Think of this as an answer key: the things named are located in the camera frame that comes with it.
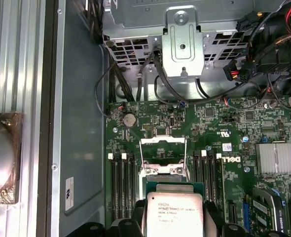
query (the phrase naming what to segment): ventilation holes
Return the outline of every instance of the ventilation holes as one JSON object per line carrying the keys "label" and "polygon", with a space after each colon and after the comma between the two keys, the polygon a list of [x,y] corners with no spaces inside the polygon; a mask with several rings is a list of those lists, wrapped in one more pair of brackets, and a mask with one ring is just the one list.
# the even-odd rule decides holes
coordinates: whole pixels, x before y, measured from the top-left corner
{"label": "ventilation holes", "polygon": [[239,48],[227,48],[219,57],[219,60],[232,60],[240,54]]}
{"label": "ventilation holes", "polygon": [[205,54],[205,61],[213,61],[216,57],[216,54]]}
{"label": "ventilation holes", "polygon": [[244,36],[242,32],[237,32],[233,35],[224,35],[220,33],[216,35],[213,45],[226,44],[228,46],[246,46],[249,38],[249,36]]}
{"label": "ventilation holes", "polygon": [[147,39],[126,39],[124,42],[111,42],[113,46],[108,47],[108,49],[118,64],[124,63],[125,66],[141,65],[150,55],[149,50],[151,49]]}

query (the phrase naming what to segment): metal plate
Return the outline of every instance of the metal plate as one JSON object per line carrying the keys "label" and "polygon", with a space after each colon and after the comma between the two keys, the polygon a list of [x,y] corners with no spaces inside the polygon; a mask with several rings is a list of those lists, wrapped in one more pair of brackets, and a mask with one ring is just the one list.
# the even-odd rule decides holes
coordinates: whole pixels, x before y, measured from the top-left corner
{"label": "metal plate", "polygon": [[203,236],[203,199],[200,194],[155,192],[149,193],[147,200],[147,236]]}

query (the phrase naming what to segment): metal bracket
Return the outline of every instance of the metal bracket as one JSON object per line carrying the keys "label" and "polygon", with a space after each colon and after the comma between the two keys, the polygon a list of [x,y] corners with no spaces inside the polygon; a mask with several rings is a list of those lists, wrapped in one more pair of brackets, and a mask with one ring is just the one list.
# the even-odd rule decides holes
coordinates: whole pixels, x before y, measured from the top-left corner
{"label": "metal bracket", "polygon": [[167,77],[202,74],[205,57],[203,34],[196,30],[192,6],[167,12],[168,31],[162,36],[163,68]]}

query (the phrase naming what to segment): capacitor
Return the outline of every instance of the capacitor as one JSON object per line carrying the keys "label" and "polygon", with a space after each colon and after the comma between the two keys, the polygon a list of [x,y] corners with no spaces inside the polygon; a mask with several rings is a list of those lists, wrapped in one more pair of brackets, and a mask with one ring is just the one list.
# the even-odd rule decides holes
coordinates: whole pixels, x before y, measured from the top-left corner
{"label": "capacitor", "polygon": [[134,114],[126,114],[122,122],[127,128],[134,127],[137,124],[137,118]]}
{"label": "capacitor", "polygon": [[242,137],[242,139],[241,139],[241,142],[249,142],[249,137],[248,136],[244,136],[244,137]]}

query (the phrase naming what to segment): white label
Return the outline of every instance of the white label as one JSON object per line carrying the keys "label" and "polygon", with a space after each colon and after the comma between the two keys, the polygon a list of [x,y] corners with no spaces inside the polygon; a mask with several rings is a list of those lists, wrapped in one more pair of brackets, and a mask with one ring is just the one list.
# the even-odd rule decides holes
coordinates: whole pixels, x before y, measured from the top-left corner
{"label": "white label", "polygon": [[229,132],[220,132],[221,137],[230,137]]}
{"label": "white label", "polygon": [[202,157],[206,157],[207,156],[207,151],[206,150],[202,150],[201,151],[201,156]]}
{"label": "white label", "polygon": [[231,152],[232,151],[232,144],[231,143],[223,143],[222,150],[224,152]]}
{"label": "white label", "polygon": [[253,200],[253,206],[256,207],[258,210],[264,212],[267,215],[267,208],[265,206],[263,206],[262,204]]}
{"label": "white label", "polygon": [[260,223],[262,223],[264,226],[267,226],[267,222],[266,222],[263,218],[261,218],[260,216],[257,216],[257,219],[258,219],[258,221],[259,221]]}
{"label": "white label", "polygon": [[66,179],[66,211],[73,207],[74,192],[73,192],[74,178]]}

